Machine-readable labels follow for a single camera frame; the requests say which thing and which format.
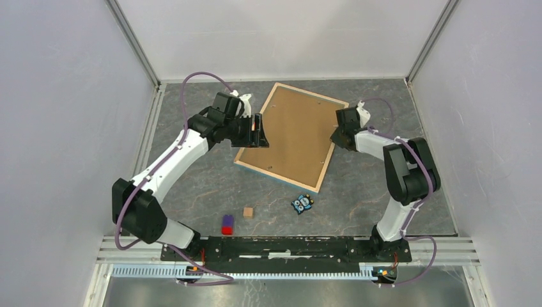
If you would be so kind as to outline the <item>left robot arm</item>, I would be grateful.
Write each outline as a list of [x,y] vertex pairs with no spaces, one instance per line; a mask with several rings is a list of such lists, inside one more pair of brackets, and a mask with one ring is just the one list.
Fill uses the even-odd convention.
[[199,233],[168,218],[161,203],[174,183],[216,144],[228,140],[232,147],[267,148],[263,116],[253,113],[250,93],[218,93],[214,102],[188,118],[173,143],[147,168],[130,180],[112,186],[112,221],[116,236],[122,231],[147,244],[161,242],[176,247],[184,260],[201,252]]

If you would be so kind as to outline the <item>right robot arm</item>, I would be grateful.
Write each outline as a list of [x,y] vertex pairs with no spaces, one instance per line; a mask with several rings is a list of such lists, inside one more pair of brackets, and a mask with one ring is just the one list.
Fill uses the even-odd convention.
[[437,192],[441,179],[428,142],[405,139],[365,127],[369,113],[361,106],[336,111],[337,127],[330,140],[338,147],[368,154],[384,163],[390,195],[381,220],[373,228],[370,255],[385,261],[408,241],[406,230],[415,213]]

